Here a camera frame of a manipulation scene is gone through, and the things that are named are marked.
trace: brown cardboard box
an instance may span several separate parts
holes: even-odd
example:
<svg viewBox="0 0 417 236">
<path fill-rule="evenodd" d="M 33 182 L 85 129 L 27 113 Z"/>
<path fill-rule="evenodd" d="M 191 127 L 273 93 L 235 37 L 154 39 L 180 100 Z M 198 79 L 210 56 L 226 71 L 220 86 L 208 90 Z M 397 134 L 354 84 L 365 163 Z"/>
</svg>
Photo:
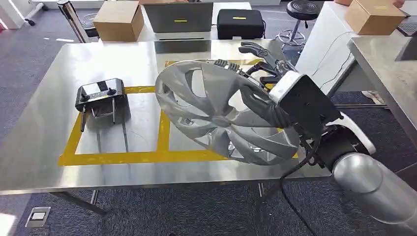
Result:
<svg viewBox="0 0 417 236">
<path fill-rule="evenodd" d="M 334 0 L 335 3 L 349 6 L 352 3 L 352 0 Z"/>
<path fill-rule="evenodd" d="M 94 26 L 102 41 L 136 42 L 144 25 L 138 1 L 104 1 Z"/>
<path fill-rule="evenodd" d="M 357 34 L 390 35 L 405 18 L 389 0 L 353 0 L 345 20 Z"/>
</svg>

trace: table leg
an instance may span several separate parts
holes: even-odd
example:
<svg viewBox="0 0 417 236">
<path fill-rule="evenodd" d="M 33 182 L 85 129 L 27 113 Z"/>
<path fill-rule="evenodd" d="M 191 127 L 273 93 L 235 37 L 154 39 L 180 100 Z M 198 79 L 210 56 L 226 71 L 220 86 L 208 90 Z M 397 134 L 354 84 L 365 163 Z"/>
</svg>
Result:
<svg viewBox="0 0 417 236">
<path fill-rule="evenodd" d="M 53 192 L 53 193 L 50 193 L 50 194 L 54 195 L 57 198 L 61 198 L 61 199 L 64 199 L 64 200 L 66 200 L 70 203 L 73 203 L 73 204 L 75 204 L 79 207 L 82 207 L 84 209 L 87 209 L 87 210 L 90 210 L 94 213 L 97 213 L 101 216 L 104 216 L 106 214 L 106 212 L 103 209 L 101 209 L 101 208 L 99 208 L 99 207 L 97 207 L 97 206 L 95 206 L 91 203 L 88 203 L 84 200 L 81 200 L 77 197 L 74 197 L 71 194 L 69 194 L 68 192 Z"/>
</svg>

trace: stool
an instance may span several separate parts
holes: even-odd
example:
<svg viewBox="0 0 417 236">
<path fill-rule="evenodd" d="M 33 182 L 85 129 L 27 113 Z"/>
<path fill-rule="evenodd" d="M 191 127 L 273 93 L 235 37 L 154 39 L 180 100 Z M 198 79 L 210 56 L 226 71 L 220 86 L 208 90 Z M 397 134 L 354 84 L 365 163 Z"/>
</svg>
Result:
<svg viewBox="0 0 417 236">
<path fill-rule="evenodd" d="M 297 19 L 294 29 L 287 29 L 281 31 L 276 37 L 285 45 L 302 46 L 305 44 L 305 36 L 298 32 L 298 27 L 301 21 L 305 21 L 307 28 L 307 21 L 315 20 L 319 16 L 320 9 L 311 1 L 308 0 L 293 0 L 287 5 L 287 13 L 293 18 Z"/>
<path fill-rule="evenodd" d="M 81 25 L 83 26 L 89 38 L 98 37 L 98 32 L 93 24 L 96 15 L 97 13 L 92 13 L 85 15 L 82 19 L 80 19 Z"/>
</svg>

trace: wheel cover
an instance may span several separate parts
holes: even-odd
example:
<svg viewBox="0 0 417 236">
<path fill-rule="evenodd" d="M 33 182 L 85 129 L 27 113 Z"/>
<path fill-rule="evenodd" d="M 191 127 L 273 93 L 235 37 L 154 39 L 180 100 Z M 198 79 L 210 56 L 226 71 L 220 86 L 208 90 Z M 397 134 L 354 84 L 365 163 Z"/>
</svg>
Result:
<svg viewBox="0 0 417 236">
<path fill-rule="evenodd" d="M 204 91 L 196 95 L 193 73 L 198 70 Z M 250 109 L 238 111 L 229 105 L 230 98 L 243 85 L 253 88 L 260 98 L 268 97 L 255 81 L 236 71 L 209 61 L 188 60 L 162 70 L 155 93 L 172 124 L 207 149 L 231 160 L 257 165 L 277 165 L 292 158 L 299 146 L 293 128 L 278 132 Z"/>
</svg>

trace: black case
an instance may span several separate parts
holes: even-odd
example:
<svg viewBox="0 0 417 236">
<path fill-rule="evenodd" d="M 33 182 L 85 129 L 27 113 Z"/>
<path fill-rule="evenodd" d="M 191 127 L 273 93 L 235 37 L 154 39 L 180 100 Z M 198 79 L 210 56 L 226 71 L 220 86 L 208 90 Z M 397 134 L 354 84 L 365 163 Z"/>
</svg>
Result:
<svg viewBox="0 0 417 236">
<path fill-rule="evenodd" d="M 262 38 L 264 22 L 258 10 L 221 9 L 217 15 L 217 38 Z"/>
</svg>

